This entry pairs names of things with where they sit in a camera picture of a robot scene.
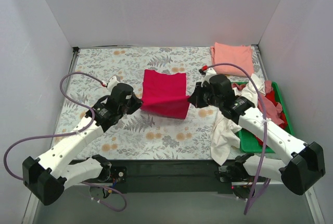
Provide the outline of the magenta red t shirt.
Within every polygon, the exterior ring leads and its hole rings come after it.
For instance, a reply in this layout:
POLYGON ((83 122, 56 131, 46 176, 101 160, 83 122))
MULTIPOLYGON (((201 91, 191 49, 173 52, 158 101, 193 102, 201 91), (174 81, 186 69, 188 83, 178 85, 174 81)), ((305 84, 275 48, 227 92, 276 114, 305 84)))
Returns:
POLYGON ((189 109, 185 73, 162 74, 146 69, 141 110, 163 117, 185 119, 189 109))

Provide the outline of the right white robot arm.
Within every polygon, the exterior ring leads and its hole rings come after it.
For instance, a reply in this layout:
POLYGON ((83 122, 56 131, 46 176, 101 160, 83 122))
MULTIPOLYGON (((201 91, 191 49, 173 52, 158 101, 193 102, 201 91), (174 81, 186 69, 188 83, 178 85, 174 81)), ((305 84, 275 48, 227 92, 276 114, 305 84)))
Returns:
POLYGON ((282 182, 296 195, 303 195, 325 175, 323 148, 316 142, 307 144, 272 120, 264 119, 263 109, 244 95, 237 95, 225 75, 208 75, 197 82, 188 101, 196 108, 217 107, 225 118, 260 138, 279 157, 237 156, 224 168, 223 176, 247 181, 258 173, 262 178, 282 182))

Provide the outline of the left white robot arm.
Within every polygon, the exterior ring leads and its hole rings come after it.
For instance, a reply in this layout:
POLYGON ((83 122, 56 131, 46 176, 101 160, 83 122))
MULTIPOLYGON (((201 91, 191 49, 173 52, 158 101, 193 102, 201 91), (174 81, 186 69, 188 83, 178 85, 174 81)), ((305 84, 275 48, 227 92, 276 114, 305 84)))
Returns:
POLYGON ((111 162, 101 155, 71 164, 92 141, 116 125, 124 115, 136 112, 143 104, 132 86, 116 83, 108 86, 109 95, 101 97, 58 144, 22 164, 24 185, 46 206, 54 203, 69 187, 89 179, 106 182, 111 175, 111 162))

